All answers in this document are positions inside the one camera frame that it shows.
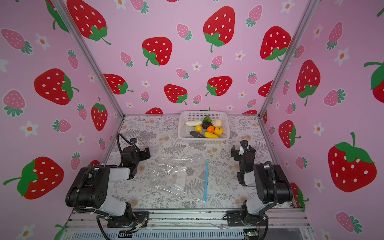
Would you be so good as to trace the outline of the yellow banana toy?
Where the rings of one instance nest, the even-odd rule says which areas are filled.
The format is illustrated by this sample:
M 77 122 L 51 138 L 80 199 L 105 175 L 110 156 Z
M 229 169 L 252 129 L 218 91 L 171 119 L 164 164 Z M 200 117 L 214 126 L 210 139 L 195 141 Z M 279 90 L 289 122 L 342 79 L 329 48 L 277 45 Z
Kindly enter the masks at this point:
M 210 132 L 205 132 L 204 136 L 207 138 L 207 139 L 219 139 L 220 137 L 214 133 L 210 133 Z

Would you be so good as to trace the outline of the aluminium frame rail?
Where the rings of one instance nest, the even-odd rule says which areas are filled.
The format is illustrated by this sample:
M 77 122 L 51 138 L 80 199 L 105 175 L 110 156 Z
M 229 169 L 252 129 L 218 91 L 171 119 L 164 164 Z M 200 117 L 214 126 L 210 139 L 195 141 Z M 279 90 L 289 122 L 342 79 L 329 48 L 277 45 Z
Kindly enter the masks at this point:
M 227 211 L 238 209 L 136 209 L 150 212 L 146 228 L 108 228 L 105 218 L 72 212 L 62 240 L 314 240 L 300 209 L 271 209 L 265 227 L 229 227 Z

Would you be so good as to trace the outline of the yellow bell pepper toy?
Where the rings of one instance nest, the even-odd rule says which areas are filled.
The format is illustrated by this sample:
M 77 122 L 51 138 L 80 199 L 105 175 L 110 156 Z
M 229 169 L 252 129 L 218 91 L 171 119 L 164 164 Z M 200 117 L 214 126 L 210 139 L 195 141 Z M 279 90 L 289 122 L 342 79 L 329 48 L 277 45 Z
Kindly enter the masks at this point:
M 222 127 L 215 127 L 214 134 L 217 136 L 221 136 L 223 134 L 224 130 Z

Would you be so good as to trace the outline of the dark avocado toy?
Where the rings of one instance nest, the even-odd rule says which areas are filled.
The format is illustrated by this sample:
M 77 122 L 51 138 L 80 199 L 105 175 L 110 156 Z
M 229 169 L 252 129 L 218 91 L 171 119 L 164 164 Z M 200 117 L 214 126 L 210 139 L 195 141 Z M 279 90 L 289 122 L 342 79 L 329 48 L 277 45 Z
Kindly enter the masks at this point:
M 207 129 L 209 126 L 212 126 L 212 123 L 202 123 L 202 128 Z

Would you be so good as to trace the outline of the white plastic basket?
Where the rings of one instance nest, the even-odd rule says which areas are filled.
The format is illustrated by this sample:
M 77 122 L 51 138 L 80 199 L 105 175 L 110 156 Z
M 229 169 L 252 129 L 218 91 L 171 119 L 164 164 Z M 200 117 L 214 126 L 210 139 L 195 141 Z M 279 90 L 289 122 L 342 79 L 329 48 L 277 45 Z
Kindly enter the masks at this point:
M 230 138 L 228 116 L 224 112 L 185 111 L 178 127 L 180 140 L 189 143 L 221 143 Z

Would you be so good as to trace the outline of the dark cucumber toy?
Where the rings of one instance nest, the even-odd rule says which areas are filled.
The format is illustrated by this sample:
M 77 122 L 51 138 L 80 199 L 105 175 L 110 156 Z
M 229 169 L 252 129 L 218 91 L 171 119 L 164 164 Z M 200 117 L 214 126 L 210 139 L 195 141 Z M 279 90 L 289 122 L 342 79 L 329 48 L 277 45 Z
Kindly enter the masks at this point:
M 203 135 L 202 133 L 196 132 L 196 131 L 191 131 L 190 135 L 194 138 L 199 138 L 199 139 L 205 139 L 206 138 L 205 135 Z

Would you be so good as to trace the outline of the white radish toy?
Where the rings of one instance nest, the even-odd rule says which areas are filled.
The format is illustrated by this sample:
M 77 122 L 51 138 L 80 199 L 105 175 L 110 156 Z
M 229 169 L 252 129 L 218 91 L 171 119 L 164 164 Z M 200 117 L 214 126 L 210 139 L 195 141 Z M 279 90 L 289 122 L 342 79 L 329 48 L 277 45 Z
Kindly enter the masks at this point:
M 202 121 L 186 121 L 185 124 L 188 127 L 196 127 L 200 126 L 203 122 Z

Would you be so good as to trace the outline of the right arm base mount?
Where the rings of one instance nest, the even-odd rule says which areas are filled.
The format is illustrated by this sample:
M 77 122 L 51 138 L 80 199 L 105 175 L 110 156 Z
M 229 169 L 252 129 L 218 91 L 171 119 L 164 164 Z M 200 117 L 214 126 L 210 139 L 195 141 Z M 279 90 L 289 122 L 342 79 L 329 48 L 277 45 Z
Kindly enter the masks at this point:
M 269 223 L 267 216 L 251 215 L 240 210 L 227 211 L 223 220 L 229 227 L 265 227 Z

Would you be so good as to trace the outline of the clear zip top bag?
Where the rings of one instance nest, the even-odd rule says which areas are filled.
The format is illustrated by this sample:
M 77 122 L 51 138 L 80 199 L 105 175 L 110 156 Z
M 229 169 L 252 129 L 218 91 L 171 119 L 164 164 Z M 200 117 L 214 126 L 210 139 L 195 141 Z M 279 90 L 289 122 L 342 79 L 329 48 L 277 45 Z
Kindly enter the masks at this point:
M 160 158 L 151 174 L 152 190 L 195 201 L 207 200 L 210 161 L 200 158 Z

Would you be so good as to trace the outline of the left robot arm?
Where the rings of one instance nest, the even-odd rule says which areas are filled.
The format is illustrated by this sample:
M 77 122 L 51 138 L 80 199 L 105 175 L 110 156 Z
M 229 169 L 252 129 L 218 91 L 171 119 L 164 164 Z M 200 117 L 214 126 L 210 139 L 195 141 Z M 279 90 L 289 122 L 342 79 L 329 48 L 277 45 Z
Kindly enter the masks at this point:
M 121 152 L 121 164 L 81 168 L 66 195 L 66 205 L 78 213 L 96 213 L 107 218 L 109 227 L 137 223 L 132 205 L 108 194 L 111 183 L 132 180 L 141 161 L 151 158 L 150 148 L 130 146 Z

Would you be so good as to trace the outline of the green leaf toy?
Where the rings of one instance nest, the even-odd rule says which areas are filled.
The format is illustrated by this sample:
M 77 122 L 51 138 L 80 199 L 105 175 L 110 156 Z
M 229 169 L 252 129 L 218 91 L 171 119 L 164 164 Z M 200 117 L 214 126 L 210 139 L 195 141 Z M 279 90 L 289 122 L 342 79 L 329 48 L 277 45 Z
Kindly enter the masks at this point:
M 210 116 L 207 115 L 204 119 L 203 119 L 203 123 L 211 123 L 212 120 L 210 119 Z

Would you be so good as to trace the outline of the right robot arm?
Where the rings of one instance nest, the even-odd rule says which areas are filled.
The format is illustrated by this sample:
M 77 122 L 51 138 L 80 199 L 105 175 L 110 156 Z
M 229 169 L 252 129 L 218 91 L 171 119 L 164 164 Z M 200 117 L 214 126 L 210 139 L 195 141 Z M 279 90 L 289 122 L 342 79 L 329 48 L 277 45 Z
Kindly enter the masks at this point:
M 231 157 L 239 163 L 237 179 L 243 187 L 255 187 L 257 195 L 244 201 L 234 213 L 227 212 L 227 221 L 252 225 L 266 218 L 266 212 L 278 204 L 290 202 L 293 190 L 280 165 L 271 161 L 255 164 L 256 150 L 242 140 L 240 148 L 231 149 Z

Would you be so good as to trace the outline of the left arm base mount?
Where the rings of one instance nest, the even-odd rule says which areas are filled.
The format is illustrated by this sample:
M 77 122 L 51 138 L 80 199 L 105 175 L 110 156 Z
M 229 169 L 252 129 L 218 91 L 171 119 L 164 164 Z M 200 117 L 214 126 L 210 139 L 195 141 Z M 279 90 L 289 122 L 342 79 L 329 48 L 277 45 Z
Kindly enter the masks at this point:
M 125 213 L 121 217 L 111 217 L 108 220 L 108 228 L 146 228 L 149 220 L 150 212 L 138 211 L 132 213 Z

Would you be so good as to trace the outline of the orange toy fruit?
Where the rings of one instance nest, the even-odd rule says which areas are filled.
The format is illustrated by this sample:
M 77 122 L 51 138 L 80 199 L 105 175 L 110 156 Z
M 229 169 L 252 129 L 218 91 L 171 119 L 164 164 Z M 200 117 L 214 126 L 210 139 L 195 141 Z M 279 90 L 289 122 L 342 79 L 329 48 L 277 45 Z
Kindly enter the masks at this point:
M 208 133 L 214 133 L 214 131 L 215 131 L 215 127 L 214 127 L 214 126 L 209 126 L 209 127 L 207 128 L 207 132 L 208 132 Z

